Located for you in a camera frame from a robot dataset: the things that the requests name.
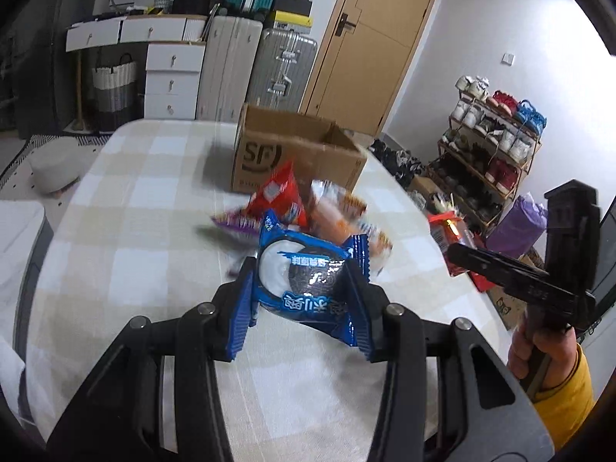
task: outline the light switch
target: light switch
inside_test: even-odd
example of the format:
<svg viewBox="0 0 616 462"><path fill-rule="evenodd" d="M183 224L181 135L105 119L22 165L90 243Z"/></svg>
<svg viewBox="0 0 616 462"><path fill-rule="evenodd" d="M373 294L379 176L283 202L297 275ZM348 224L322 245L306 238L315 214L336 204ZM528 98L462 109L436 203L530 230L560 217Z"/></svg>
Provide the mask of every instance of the light switch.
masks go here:
<svg viewBox="0 0 616 462"><path fill-rule="evenodd" d="M507 66L513 66L513 59L515 58L516 58L515 55L509 54L507 52L507 54L503 55L503 60L501 61L501 63L507 64Z"/></svg>

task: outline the metal bolt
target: metal bolt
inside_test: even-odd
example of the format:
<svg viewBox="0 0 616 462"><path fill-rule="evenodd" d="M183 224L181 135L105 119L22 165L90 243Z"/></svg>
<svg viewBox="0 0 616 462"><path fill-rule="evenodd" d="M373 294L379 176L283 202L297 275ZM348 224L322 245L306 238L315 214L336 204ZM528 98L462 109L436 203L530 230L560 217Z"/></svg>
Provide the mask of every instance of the metal bolt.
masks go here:
<svg viewBox="0 0 616 462"><path fill-rule="evenodd" d="M148 320L145 316L135 316L130 321L131 328L134 328L135 330L143 328L147 324L148 324Z"/></svg>
<svg viewBox="0 0 616 462"><path fill-rule="evenodd" d="M472 323L469 320L467 320L466 318L457 318L456 319L456 326L460 330L470 330L472 328Z"/></svg>
<svg viewBox="0 0 616 462"><path fill-rule="evenodd" d="M211 302L203 302L196 307L196 310L203 316L209 316L210 314L214 314L214 311L216 311L216 306Z"/></svg>
<svg viewBox="0 0 616 462"><path fill-rule="evenodd" d="M402 316L404 314L404 307L400 304L389 304L385 310L392 316Z"/></svg>

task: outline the round ottoman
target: round ottoman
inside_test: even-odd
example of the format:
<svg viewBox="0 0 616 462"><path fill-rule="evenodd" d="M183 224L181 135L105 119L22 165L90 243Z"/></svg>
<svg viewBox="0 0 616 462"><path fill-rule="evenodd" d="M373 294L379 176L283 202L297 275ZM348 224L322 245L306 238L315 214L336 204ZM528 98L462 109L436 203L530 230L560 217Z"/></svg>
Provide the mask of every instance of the round ottoman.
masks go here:
<svg viewBox="0 0 616 462"><path fill-rule="evenodd" d="M58 191L79 177L81 162L74 137L60 137L36 149L28 158L33 180L41 193Z"/></svg>

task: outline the purple plastic bag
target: purple plastic bag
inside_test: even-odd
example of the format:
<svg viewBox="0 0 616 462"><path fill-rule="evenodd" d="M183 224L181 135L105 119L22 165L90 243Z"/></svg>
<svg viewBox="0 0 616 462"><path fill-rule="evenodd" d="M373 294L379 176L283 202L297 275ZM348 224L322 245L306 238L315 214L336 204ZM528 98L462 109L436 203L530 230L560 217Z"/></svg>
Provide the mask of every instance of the purple plastic bag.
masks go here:
<svg viewBox="0 0 616 462"><path fill-rule="evenodd" d="M547 227L547 210L535 203L529 192L520 195L513 207L485 242L493 252L518 259L527 253Z"/></svg>

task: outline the wooden door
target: wooden door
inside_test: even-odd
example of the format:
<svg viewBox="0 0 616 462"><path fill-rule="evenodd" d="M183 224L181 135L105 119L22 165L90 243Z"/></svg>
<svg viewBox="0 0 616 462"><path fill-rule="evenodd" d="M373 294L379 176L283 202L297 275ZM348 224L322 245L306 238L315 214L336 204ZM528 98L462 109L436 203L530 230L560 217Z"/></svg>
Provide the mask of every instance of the wooden door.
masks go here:
<svg viewBox="0 0 616 462"><path fill-rule="evenodd" d="M315 64L316 80L306 92L306 112L333 119L346 129L378 135L432 2L344 0L322 64L318 60Z"/></svg>

